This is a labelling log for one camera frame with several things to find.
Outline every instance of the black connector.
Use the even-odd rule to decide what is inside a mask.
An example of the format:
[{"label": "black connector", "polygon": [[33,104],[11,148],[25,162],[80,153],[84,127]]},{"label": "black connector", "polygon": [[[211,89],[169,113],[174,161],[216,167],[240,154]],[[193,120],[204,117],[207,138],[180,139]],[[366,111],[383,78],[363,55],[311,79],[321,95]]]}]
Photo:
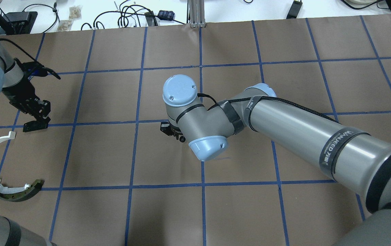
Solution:
[{"label": "black connector", "polygon": [[291,8],[289,9],[288,15],[286,16],[287,19],[295,19],[298,16],[298,13],[300,12],[300,9],[302,8],[302,0],[296,1],[291,5]]}]

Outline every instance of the plastic bag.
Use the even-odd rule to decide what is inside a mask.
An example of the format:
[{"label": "plastic bag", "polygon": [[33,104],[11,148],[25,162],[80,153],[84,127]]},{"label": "plastic bag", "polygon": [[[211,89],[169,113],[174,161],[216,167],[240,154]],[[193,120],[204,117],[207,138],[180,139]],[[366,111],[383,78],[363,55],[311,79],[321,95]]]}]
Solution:
[{"label": "plastic bag", "polygon": [[71,31],[72,20],[61,20],[57,31]]},{"label": "plastic bag", "polygon": [[69,19],[77,20],[82,17],[82,6],[69,7]]}]

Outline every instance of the metal bracket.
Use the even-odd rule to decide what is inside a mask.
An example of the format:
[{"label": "metal bracket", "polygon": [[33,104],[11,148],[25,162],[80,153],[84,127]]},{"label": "metal bracket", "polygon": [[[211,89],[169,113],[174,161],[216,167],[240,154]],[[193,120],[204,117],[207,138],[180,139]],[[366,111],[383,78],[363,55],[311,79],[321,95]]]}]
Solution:
[{"label": "metal bracket", "polygon": [[205,0],[188,0],[191,28],[205,27]]},{"label": "metal bracket", "polygon": [[[10,131],[9,135],[0,137],[0,143],[15,139],[15,137],[16,132]],[[43,184],[42,180],[36,179],[31,185],[25,184],[23,187],[9,188],[3,186],[0,179],[0,198],[6,201],[25,201],[36,195],[41,190]]]}]

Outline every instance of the white background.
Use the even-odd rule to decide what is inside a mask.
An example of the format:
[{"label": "white background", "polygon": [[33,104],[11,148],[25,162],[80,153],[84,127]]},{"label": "white background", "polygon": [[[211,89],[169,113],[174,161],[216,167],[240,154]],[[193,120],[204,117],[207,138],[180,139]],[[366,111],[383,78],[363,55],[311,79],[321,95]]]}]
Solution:
[{"label": "white background", "polygon": [[[378,9],[376,5],[363,10],[353,10],[344,5],[340,0],[302,0],[303,5],[298,18],[353,16],[370,14],[390,14],[389,10]],[[53,6],[54,0],[3,0],[0,7],[4,12],[20,12],[25,6],[33,3],[44,3]],[[243,0],[205,0],[206,22],[242,22],[250,20],[285,19],[293,0],[254,0],[247,4]],[[174,11],[175,19],[186,22],[186,0],[130,0],[124,5],[143,5],[151,9],[155,14],[159,10]],[[105,11],[115,11],[115,3],[112,0],[57,0],[58,14],[61,20],[69,17],[70,6],[82,6],[82,18],[75,20],[71,30],[80,30],[84,22],[92,25],[95,17]],[[383,1],[379,6],[386,8]],[[46,30],[55,20],[55,14],[45,6],[33,6],[27,11],[37,11],[38,17],[31,33],[40,33]],[[109,13],[102,15],[98,20],[105,28],[117,28],[117,19],[120,14]],[[139,16],[142,26],[146,25],[145,17]],[[135,23],[130,17],[130,26]],[[160,25],[175,25],[174,22],[160,21]],[[56,31],[58,23],[49,32]]]}]

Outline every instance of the robotic arm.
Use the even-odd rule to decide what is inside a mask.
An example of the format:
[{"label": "robotic arm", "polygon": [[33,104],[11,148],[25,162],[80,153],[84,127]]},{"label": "robotic arm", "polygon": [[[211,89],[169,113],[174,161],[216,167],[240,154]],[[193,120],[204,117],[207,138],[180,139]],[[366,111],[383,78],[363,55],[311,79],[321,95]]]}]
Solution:
[{"label": "robotic arm", "polygon": [[335,245],[391,245],[390,143],[277,98],[266,84],[249,87],[210,109],[197,95],[194,81],[186,75],[165,82],[169,123],[162,122],[162,132],[183,135],[197,158],[208,161],[226,150],[227,137],[248,126],[366,199],[373,215]]},{"label": "robotic arm", "polygon": [[[0,39],[0,41],[11,42],[21,51],[25,52],[8,39]],[[23,131],[29,132],[46,129],[48,122],[51,120],[48,117],[51,110],[50,102],[41,100],[36,96],[29,77],[45,77],[48,73],[51,73],[58,79],[60,77],[53,70],[44,67],[28,53],[26,54],[33,62],[21,63],[17,58],[13,59],[0,44],[0,92],[3,92],[9,99],[11,105],[25,114],[32,115],[36,119],[24,124]]]}]

